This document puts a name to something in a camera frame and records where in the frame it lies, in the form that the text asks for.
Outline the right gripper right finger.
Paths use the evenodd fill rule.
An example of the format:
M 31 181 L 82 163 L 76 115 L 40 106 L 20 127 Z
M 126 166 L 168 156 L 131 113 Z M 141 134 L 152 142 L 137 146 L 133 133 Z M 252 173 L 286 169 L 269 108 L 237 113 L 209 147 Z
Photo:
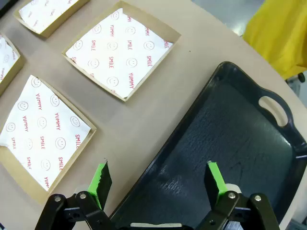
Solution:
M 265 194 L 245 197 L 229 190 L 216 162 L 206 164 L 204 185 L 211 211 L 198 225 L 198 230 L 222 230 L 230 221 L 240 223 L 244 230 L 278 230 L 279 223 Z

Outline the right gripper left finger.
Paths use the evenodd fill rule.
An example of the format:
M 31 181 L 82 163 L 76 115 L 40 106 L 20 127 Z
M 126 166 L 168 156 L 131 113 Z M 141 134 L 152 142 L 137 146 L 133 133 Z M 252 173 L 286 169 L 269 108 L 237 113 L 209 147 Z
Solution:
M 112 185 L 107 162 L 99 164 L 89 187 L 71 197 L 52 194 L 39 217 L 36 230 L 71 230 L 84 221 L 91 230 L 114 230 L 115 225 L 104 212 Z

